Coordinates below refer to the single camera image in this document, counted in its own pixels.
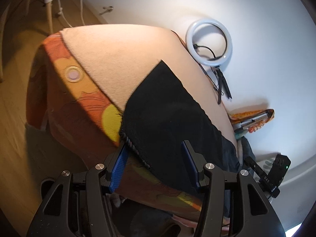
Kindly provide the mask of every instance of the black cloth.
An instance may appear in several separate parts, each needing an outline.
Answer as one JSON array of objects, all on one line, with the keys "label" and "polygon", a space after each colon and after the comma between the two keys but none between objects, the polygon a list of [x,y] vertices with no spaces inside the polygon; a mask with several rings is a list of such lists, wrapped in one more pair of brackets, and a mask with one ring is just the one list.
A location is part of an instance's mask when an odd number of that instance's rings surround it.
[{"label": "black cloth", "polygon": [[127,101],[120,133],[162,183],[200,199],[203,195],[191,187],[182,161],[182,141],[189,140],[195,152],[222,170],[237,172],[240,166],[234,145],[163,61]]}]

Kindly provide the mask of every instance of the white wall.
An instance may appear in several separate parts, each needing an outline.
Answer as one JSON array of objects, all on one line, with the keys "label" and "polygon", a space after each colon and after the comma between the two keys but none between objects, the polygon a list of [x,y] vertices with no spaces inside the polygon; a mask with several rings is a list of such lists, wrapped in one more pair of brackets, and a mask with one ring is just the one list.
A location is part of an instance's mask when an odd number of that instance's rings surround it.
[{"label": "white wall", "polygon": [[[99,12],[103,6],[114,6],[111,13],[103,15],[108,23],[160,26],[174,30],[183,39],[194,20],[212,17],[223,23],[233,41],[233,55],[223,67],[233,96],[232,101],[225,101],[226,108],[275,110],[272,122],[247,136],[255,154],[280,152],[289,156],[290,169],[301,165],[288,173],[296,178],[315,165],[316,159],[310,158],[316,154],[316,26],[300,0],[86,1]],[[197,35],[196,39],[215,49],[217,55],[223,50],[218,34]],[[287,178],[287,182],[288,187],[284,184],[283,188],[295,189],[295,181]],[[315,182],[310,181],[310,206],[316,197]],[[310,209],[305,206],[297,214],[281,213],[285,202],[290,203],[291,211],[298,211],[300,204],[292,196],[283,191],[274,205],[286,228],[294,226]]]}]

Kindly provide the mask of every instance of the silver bolt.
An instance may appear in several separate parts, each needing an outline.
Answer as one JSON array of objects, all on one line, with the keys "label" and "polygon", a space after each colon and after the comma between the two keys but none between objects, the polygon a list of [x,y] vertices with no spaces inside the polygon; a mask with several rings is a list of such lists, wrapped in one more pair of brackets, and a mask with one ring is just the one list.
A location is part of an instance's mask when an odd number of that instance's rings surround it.
[{"label": "silver bolt", "polygon": [[70,175],[70,171],[69,170],[65,170],[61,174],[62,174],[62,176],[69,176]]},{"label": "silver bolt", "polygon": [[98,164],[98,165],[95,166],[95,169],[98,169],[98,170],[104,169],[104,165],[103,164]]},{"label": "silver bolt", "polygon": [[249,175],[248,171],[245,170],[245,169],[241,170],[241,171],[240,171],[240,174],[242,174],[243,176]]},{"label": "silver bolt", "polygon": [[215,167],[212,163],[207,163],[205,166],[208,169],[213,169]]}]

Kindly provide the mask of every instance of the floor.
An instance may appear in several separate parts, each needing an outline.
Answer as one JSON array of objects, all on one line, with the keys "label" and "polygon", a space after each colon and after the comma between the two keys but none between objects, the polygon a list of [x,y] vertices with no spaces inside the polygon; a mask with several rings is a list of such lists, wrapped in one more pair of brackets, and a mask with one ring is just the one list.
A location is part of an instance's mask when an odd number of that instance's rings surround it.
[{"label": "floor", "polygon": [[[56,178],[65,169],[81,172],[86,168],[80,158],[49,134],[25,125],[29,71],[35,51],[48,36],[48,24],[45,7],[35,0],[31,0],[27,16],[24,15],[25,1],[12,14],[19,1],[12,2],[4,30],[4,82],[0,84],[0,208],[23,237],[40,204],[41,181]],[[69,23],[81,25],[79,0],[61,0],[61,3]],[[54,0],[53,13],[57,12]],[[86,24],[100,24],[86,7],[83,15]],[[62,18],[54,17],[53,27],[57,32],[67,25]]]}]

